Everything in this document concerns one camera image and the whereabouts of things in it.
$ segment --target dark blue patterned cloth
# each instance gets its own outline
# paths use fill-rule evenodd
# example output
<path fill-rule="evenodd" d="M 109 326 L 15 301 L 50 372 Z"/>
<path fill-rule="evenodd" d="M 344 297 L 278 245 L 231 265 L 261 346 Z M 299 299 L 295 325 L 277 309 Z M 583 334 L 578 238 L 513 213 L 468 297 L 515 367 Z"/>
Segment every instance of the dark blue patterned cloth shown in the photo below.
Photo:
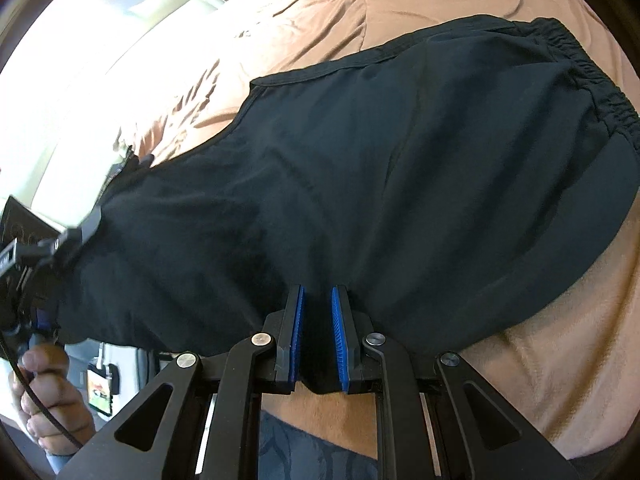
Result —
<path fill-rule="evenodd" d="M 262 412 L 258 480 L 377 480 L 377 461 Z"/>

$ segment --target human hand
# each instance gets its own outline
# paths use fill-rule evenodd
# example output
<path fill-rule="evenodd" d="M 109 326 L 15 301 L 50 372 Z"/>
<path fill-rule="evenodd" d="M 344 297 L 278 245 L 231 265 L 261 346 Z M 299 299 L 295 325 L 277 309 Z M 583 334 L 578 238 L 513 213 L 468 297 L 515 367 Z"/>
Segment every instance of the human hand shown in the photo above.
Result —
<path fill-rule="evenodd" d="M 69 381 L 69 357 L 63 348 L 52 344 L 34 346 L 22 356 L 20 371 L 37 374 L 30 387 L 41 402 L 67 430 L 82 444 L 94 436 L 94 418 L 82 402 L 82 395 Z M 11 373 L 9 377 L 14 407 L 39 446 L 53 455 L 70 455 L 78 451 L 40 412 L 24 391 L 20 381 Z"/>

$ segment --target fingernail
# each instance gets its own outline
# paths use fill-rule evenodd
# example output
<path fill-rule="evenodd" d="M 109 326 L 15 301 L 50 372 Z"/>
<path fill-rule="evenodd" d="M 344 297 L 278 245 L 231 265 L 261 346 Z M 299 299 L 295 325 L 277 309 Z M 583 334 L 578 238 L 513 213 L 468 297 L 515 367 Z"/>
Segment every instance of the fingernail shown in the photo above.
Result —
<path fill-rule="evenodd" d="M 27 370 L 31 370 L 36 364 L 36 357 L 31 351 L 25 352 L 22 356 L 22 364 Z"/>

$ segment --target phone screen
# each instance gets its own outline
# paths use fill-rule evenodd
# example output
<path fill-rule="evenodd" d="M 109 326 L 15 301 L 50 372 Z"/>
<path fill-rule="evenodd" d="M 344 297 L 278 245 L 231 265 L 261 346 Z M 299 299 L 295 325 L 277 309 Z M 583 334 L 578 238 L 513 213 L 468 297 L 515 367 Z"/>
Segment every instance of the phone screen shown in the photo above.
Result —
<path fill-rule="evenodd" d="M 106 375 L 106 368 L 101 371 L 93 365 L 89 365 L 86 371 L 86 394 L 89 406 L 103 415 L 111 416 L 111 401 L 113 397 L 111 396 L 109 379 Z"/>

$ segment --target tan blanket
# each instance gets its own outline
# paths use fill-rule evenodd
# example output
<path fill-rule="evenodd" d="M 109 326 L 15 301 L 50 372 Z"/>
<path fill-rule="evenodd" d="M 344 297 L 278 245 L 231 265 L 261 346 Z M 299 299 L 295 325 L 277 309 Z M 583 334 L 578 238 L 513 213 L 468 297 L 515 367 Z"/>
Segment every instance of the tan blanket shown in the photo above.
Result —
<path fill-rule="evenodd" d="M 140 154 L 167 160 L 227 126 L 255 77 L 479 13 L 558 18 L 640 107 L 640 80 L 582 0 L 231 0 L 187 38 L 186 56 L 200 66 L 197 83 L 160 118 L 124 132 Z M 570 290 L 532 319 L 463 352 L 568 458 L 615 443 L 640 408 L 639 248 L 636 200 L 610 247 Z M 311 434 L 376 455 L 369 397 L 317 397 L 298 385 L 289 398 L 265 398 L 264 407 Z"/>

